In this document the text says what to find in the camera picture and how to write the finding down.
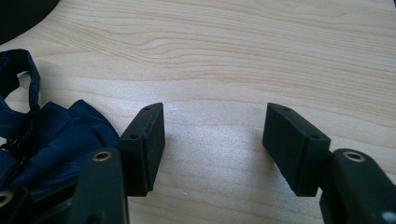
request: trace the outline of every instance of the black object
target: black object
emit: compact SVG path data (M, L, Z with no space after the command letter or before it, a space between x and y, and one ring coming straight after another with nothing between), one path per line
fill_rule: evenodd
M144 107L120 137L117 148L128 196L146 196L154 186L165 145L163 104Z
M146 106L117 148L88 154L78 180L39 198L25 188L0 189L0 223L129 223L126 197L153 190L164 145L163 104Z
M396 186L368 155L331 153L330 142L292 109L268 104L262 144L297 196L323 190L325 223L396 223Z
M1 0L0 45L42 21L59 0Z

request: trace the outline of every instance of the wooden table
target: wooden table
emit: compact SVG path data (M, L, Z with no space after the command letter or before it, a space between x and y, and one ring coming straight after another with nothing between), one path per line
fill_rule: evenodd
M61 0L0 46L29 49L41 102L84 99L122 133L164 103L154 191L131 223L322 223L262 146L269 102L372 156L396 183L396 9L391 0ZM26 88L29 79L21 78ZM27 111L27 92L8 98Z

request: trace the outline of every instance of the metal grommet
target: metal grommet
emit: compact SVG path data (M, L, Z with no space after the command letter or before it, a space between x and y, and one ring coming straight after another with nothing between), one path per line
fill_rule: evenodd
M92 159L94 161L106 161L111 157L111 152L109 151L102 151L98 152L95 155L93 155Z
M364 162L366 161L366 158L364 158L361 154L353 152L353 151L345 151L343 155L352 161L357 161L357 162Z
M14 194L11 191L0 192L0 208L11 202Z

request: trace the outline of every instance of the black plastic bracket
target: black plastic bracket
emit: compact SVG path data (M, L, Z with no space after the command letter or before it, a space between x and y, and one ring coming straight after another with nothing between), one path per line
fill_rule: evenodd
M115 148L96 150L85 159L67 223L129 223L121 157Z
M128 196L146 196L153 190L164 146L163 104L148 105L136 115L117 146Z
M327 224L396 223L396 187L368 155L329 150L330 138L295 111L268 104L262 144L297 196L323 190Z

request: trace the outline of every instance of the dark blue nylon strap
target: dark blue nylon strap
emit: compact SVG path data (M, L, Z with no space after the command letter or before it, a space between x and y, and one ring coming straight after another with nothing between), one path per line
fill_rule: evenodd
M39 74L27 50L0 52L0 63L0 136L9 140L29 133L16 146L23 157L4 150L7 146L0 150L0 188L25 186L32 195L43 193L76 178L91 151L117 145L119 136L108 120L82 100L69 109L51 102L39 109ZM28 114L10 109L5 102L19 87L18 73L24 71L32 78Z
M24 49L13 49L0 52L0 136L13 137L25 122L27 114L12 110L6 104L6 97L15 91L20 82L18 74L29 72L32 79L29 85L29 106L38 104L40 75L37 72L32 56Z

